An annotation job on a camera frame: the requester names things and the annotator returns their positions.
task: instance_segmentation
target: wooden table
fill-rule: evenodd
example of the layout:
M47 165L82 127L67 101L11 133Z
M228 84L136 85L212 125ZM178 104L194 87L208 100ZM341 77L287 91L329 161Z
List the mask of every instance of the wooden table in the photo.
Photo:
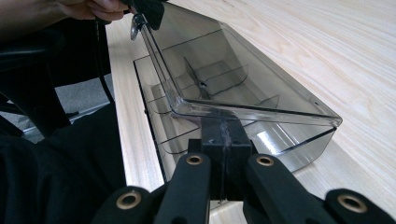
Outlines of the wooden table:
M313 194L362 193L396 217L396 2L174 0L224 21L344 120L325 152L295 172ZM107 26L120 138L129 185L163 183L133 60L148 55L129 38L131 15ZM244 223L240 203L212 223Z

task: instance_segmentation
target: black sleeve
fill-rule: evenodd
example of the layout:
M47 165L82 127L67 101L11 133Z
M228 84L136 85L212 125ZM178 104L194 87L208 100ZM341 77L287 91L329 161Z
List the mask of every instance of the black sleeve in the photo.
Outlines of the black sleeve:
M0 136L4 223L89 223L105 199L124 186L113 105L38 144Z

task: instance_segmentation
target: round hole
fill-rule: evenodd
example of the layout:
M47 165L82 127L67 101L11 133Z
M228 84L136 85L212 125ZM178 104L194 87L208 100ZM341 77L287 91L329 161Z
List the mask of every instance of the round hole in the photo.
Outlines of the round hole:
M190 165L198 165L201 164L203 159L199 156L190 156L187 158L187 163Z
M141 200L142 196L139 192L124 193L117 199L117 207L122 210L131 209L140 204Z
M274 161L271 158L265 157L265 156L261 156L261 157L257 158L257 162L260 165L263 165L263 166L272 166L272 165L274 165Z
M367 211L366 204L355 196L342 194L337 197L337 201L349 211L356 213L365 213Z

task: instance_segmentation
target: clear plastic container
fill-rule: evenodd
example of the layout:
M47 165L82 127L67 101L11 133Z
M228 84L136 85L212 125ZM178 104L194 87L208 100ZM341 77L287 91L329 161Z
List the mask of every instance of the clear plastic container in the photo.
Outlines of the clear plastic container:
M342 122L336 113L227 24L164 6L160 29L142 28L150 56L134 67L166 178L216 110L291 171L323 152Z

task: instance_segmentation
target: finger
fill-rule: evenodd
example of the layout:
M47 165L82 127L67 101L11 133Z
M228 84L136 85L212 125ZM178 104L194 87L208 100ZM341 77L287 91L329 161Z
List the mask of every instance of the finger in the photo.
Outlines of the finger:
M117 20L122 19L122 17L123 17L123 12L122 11L103 12L103 11L97 11L97 10L93 9L92 13L96 17L99 17L100 19L102 19L104 21L117 21Z

